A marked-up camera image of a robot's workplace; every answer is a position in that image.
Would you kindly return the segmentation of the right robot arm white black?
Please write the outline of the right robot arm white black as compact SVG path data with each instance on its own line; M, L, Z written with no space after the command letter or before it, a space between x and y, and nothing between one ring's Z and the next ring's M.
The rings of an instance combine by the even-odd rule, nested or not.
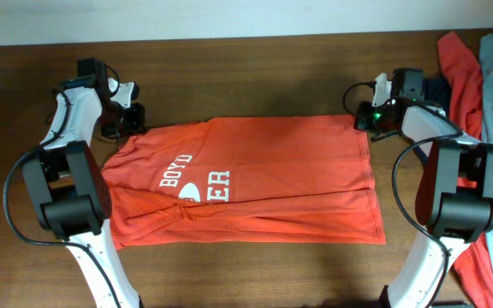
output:
M411 98L359 105L357 130L373 141L400 135L411 144L396 158L391 187L401 214L417 235L400 273L384 286L381 307L434 307L455 260L481 234L493 229L493 144L462 131L442 109ZM427 156L410 216L398 190L403 158L419 148Z

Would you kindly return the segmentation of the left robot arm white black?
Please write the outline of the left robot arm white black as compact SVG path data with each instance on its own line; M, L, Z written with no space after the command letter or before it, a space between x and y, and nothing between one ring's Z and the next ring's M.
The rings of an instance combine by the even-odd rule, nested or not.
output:
M55 99L49 132L19 164L38 223L72 253L97 306L141 307L111 237L110 191L90 148L109 107L81 79L64 83Z

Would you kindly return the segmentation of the orange soccer t-shirt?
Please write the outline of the orange soccer t-shirt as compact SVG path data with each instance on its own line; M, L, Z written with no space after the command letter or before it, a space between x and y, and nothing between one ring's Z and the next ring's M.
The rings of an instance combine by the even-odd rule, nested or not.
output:
M118 248L385 241L367 137L349 115L154 128L129 139L102 173Z

